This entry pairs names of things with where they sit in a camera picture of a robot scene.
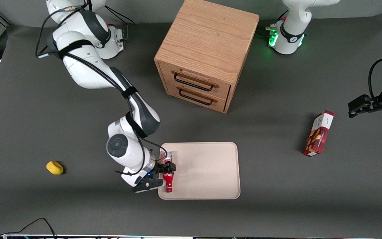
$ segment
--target black circular cap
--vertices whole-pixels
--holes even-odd
[[[127,148],[128,139],[121,133],[113,135],[107,142],[107,152],[117,158],[125,155]]]

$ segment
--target green led light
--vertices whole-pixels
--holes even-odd
[[[304,34],[301,36],[300,43],[298,44],[299,46],[301,46],[301,43],[303,42],[303,38],[304,38]]]
[[[271,47],[275,46],[276,40],[278,39],[278,33],[275,32],[274,35],[272,35],[269,39],[269,45]]]

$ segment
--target yellow sponge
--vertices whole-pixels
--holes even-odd
[[[56,161],[50,161],[47,163],[47,169],[54,175],[61,175],[64,171],[63,166]]]

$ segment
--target white label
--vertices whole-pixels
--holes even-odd
[[[331,126],[333,117],[334,116],[327,113],[324,113],[318,116],[317,118],[315,118],[315,121],[313,122],[312,130],[319,129],[320,127],[326,127],[327,129],[329,129],[329,127]]]

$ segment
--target wooden cabinet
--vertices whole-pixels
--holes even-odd
[[[185,0],[154,61],[166,93],[228,111],[259,16]]]

